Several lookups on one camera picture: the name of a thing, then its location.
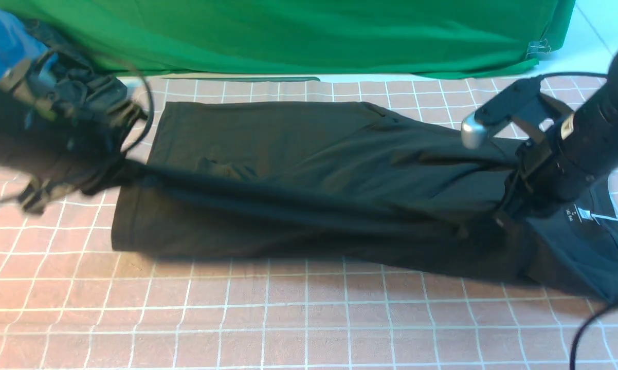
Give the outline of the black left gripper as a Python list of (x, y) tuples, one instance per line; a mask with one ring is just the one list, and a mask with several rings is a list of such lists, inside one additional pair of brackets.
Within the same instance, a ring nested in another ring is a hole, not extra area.
[(27, 105), (22, 124), (7, 133), (7, 162), (31, 176), (16, 197), (28, 214), (41, 214), (49, 203), (72, 192), (97, 191), (131, 150), (122, 145), (133, 129), (109, 128), (55, 112), (43, 91), (44, 75), (37, 61), (24, 59), (1, 79), (1, 89)]

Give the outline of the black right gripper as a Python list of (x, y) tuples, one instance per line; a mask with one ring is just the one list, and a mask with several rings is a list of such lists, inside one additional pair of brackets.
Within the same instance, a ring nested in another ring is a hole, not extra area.
[(566, 167), (555, 138), (526, 141), (518, 150), (518, 159), (494, 213), (502, 227), (526, 218), (548, 218), (566, 202)]

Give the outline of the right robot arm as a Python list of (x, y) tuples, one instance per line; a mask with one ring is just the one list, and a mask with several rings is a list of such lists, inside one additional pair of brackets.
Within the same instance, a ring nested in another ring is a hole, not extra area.
[(509, 120), (529, 138), (495, 213), (502, 226), (553, 215), (618, 167), (618, 52), (606, 82), (577, 110), (535, 89)]

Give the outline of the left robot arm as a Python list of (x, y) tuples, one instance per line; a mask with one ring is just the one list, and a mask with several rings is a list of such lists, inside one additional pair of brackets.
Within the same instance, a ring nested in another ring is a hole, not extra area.
[(36, 215), (74, 192), (116, 187), (126, 155), (152, 128), (154, 101), (144, 87), (149, 108), (113, 75), (61, 52), (8, 69), (0, 79), (0, 167), (31, 179), (0, 205), (14, 202)]

